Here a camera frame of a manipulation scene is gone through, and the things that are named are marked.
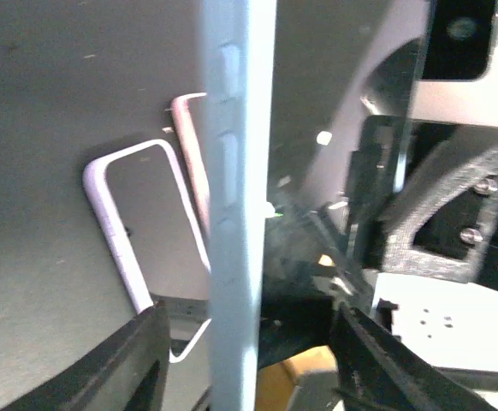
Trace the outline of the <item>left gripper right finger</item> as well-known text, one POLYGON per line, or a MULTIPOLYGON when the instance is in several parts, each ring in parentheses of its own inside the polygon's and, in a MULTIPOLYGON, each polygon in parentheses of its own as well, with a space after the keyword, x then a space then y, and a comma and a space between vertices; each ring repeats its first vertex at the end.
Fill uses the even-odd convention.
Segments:
POLYGON ((414 354, 388 327, 398 306, 379 302, 378 318, 345 302, 331 304, 329 348, 338 391, 350 410, 493 410, 480 395, 414 354))

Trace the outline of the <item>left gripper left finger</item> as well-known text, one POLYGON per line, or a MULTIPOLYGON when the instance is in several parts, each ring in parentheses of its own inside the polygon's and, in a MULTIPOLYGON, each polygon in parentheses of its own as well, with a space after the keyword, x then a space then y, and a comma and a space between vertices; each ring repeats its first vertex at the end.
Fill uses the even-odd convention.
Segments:
POLYGON ((72 366, 6 410, 160 410, 169 369, 169 318, 156 302, 72 366))

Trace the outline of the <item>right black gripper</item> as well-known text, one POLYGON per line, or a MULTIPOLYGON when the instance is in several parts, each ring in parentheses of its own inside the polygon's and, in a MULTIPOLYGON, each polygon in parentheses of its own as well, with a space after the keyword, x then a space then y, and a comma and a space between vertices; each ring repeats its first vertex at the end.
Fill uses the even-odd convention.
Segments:
POLYGON ((498 128, 371 116, 347 185, 352 270, 498 290, 498 128))

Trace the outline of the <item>black phone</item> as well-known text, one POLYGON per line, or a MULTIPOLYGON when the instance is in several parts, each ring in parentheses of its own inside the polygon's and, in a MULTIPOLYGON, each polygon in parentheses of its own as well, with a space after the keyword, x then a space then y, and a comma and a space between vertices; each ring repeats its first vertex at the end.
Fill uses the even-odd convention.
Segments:
POLYGON ((208 260, 172 147, 118 158, 105 177, 149 292, 207 300, 208 260))

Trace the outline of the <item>pink phone case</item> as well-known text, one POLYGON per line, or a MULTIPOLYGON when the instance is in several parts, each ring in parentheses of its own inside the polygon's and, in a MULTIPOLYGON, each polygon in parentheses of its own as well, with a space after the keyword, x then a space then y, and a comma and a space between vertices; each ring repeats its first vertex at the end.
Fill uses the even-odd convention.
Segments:
POLYGON ((201 226, 208 236, 210 232, 210 189, 205 170, 204 143, 198 107, 205 101, 205 92, 194 92, 174 98, 171 103, 175 132, 180 142, 187 173, 191 182, 196 210, 201 226))

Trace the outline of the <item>lilac phone case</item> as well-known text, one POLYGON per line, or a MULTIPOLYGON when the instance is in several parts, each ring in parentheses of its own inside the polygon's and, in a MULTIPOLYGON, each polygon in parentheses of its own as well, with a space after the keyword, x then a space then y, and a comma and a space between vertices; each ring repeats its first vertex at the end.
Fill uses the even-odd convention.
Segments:
MULTIPOLYGON (((106 168, 111 162, 153 144, 161 144, 163 142, 170 145, 166 140, 147 140, 91 161, 83 172, 83 186, 113 255, 116 267, 120 272, 134 310, 137 313, 142 313, 157 301, 165 303, 170 322, 171 345, 169 360, 171 363, 179 363, 188 357, 188 354, 196 346, 210 324, 210 318, 207 313, 208 299, 205 301, 183 299, 154 295, 149 292, 134 255, 132 245, 127 237, 127 231, 120 219, 115 201, 111 197, 105 177, 106 168)), ((200 227, 199 231, 203 239, 203 250, 206 252, 205 240, 200 227)), ((210 279, 210 263, 207 252, 206 257, 210 279)))

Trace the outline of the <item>light blue phone case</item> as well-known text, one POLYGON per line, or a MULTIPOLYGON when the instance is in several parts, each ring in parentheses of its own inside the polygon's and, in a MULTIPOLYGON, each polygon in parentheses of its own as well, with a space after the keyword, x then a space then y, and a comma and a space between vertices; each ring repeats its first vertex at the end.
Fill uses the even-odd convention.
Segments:
POLYGON ((251 410, 258 370, 274 1, 205 1, 211 406, 251 410))

